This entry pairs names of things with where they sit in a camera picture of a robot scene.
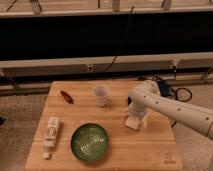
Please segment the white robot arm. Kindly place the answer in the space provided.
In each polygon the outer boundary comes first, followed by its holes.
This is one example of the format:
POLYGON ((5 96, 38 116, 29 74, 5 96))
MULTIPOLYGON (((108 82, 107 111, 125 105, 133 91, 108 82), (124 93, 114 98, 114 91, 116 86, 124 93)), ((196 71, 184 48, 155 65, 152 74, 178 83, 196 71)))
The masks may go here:
POLYGON ((213 140, 213 109, 162 97, 158 90, 158 84, 151 80, 130 90, 127 111, 133 122, 143 119, 150 108, 213 140))

